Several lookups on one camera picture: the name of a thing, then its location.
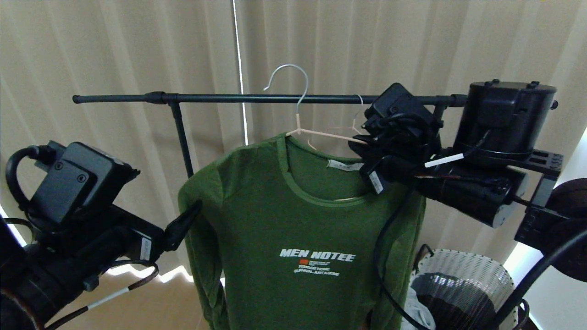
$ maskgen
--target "green shirt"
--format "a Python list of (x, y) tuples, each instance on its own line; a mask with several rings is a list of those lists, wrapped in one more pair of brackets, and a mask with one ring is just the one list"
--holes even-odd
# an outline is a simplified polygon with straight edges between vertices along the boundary
[[(371, 310), (372, 329), (400, 328), (373, 247), (407, 188), (375, 195), (358, 171), (327, 167), (329, 159), (360, 162), (281, 134), (234, 150), (181, 188), (180, 210), (204, 203), (186, 243), (211, 329), (356, 330)], [(424, 201), (412, 196), (383, 244), (386, 285), (402, 305)]]

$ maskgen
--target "white sticker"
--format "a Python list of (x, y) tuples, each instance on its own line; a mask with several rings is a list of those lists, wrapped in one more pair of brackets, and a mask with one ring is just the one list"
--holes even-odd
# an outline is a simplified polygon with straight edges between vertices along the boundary
[(329, 159), (328, 165), (326, 165), (326, 167), (332, 167), (334, 169), (339, 169), (339, 170), (350, 172), (350, 171), (360, 170), (361, 167), (363, 167), (363, 163), (355, 163), (355, 164), (347, 165), (345, 163), (341, 163), (341, 162), (336, 161), (334, 159)]
[(375, 171), (371, 172), (371, 174), (369, 175), (369, 178), (371, 179), (371, 183), (373, 184), (373, 188), (375, 188), (375, 192), (377, 192), (377, 194), (380, 194), (383, 191), (383, 185), (381, 184), (381, 181), (379, 181), (379, 177), (377, 176), (377, 172), (375, 172)]
[(151, 240), (143, 237), (141, 240), (141, 260), (149, 260), (151, 258)]

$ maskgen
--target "beige curtain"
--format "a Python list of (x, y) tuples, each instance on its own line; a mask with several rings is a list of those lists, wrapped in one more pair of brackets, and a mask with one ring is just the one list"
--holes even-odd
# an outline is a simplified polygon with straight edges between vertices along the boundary
[[(558, 87), (537, 148), (571, 154), (587, 125), (587, 1), (2, 2), (0, 167), (21, 147), (53, 139), (108, 151), (141, 175), (116, 204), (164, 227), (178, 214), (185, 170), (167, 106), (74, 105), (71, 95), (262, 93), (283, 63), (305, 68), (310, 93), (378, 95), (401, 82), (416, 95), (467, 93), (480, 80)], [(303, 76), (279, 72), (267, 93), (301, 93)], [(367, 106), (302, 105), (302, 125), (350, 136)], [(182, 104), (194, 170), (243, 144), (241, 105)], [(246, 105), (251, 143), (295, 127), (294, 105)], [(452, 144), (460, 109), (446, 111)], [(319, 150), (353, 156), (345, 143), (300, 136)], [(28, 196), (44, 173), (20, 169)], [(0, 196), (18, 215), (5, 186)], [(497, 230), (430, 201), (421, 242), (504, 261), (522, 210)], [(162, 272), (187, 265), (165, 254)]]
[[(96, 146), (141, 170), (115, 203), (165, 227), (186, 181), (168, 106), (73, 104), (71, 97), (238, 93), (232, 4), (225, 1), (2, 1), (1, 166), (16, 150), (50, 139)], [(242, 145), (240, 105), (183, 104), (197, 170)], [(32, 196), (44, 172), (23, 162)], [(2, 205), (18, 214), (2, 189)], [(161, 272), (187, 265), (185, 248), (163, 254)]]
[[(554, 85), (536, 148), (570, 157), (587, 124), (585, 1), (238, 1), (245, 92), (259, 93), (279, 65), (295, 63), (317, 94), (379, 95), (393, 82), (415, 95), (467, 93), (471, 82)], [(303, 75), (284, 69), (270, 92), (301, 93)], [(366, 106), (302, 105), (303, 127), (349, 127)], [(248, 105), (251, 140), (295, 128), (293, 105)], [(449, 109), (441, 137), (452, 145), (461, 109)], [(350, 136), (350, 129), (329, 129)], [(352, 155), (344, 142), (301, 136), (319, 150)], [(531, 187), (537, 182), (534, 175)], [(523, 212), (497, 230), (429, 201), (421, 243), (505, 261)]]

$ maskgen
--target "horizontal bar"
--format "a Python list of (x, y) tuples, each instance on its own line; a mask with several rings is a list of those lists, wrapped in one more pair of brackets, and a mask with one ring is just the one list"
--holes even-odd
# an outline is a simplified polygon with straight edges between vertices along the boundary
[[(175, 94), (151, 92), (144, 95), (74, 95), (74, 103), (94, 102), (149, 102), (168, 104), (170, 102), (186, 103), (297, 103), (301, 95), (266, 95), (266, 94)], [(379, 95), (361, 95), (364, 104), (373, 103)], [(462, 107), (466, 95), (415, 96), (425, 105), (446, 105)], [(306, 95), (302, 103), (315, 104), (361, 104), (356, 95)]]

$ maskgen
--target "woven basket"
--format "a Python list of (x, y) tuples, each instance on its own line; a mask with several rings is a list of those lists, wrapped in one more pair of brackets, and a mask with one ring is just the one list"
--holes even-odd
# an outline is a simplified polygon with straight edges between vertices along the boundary
[[(436, 330), (469, 330), (487, 324), (514, 290), (509, 273), (479, 254), (439, 249), (414, 266), (410, 286), (434, 316)], [(515, 308), (500, 330), (518, 324)]]

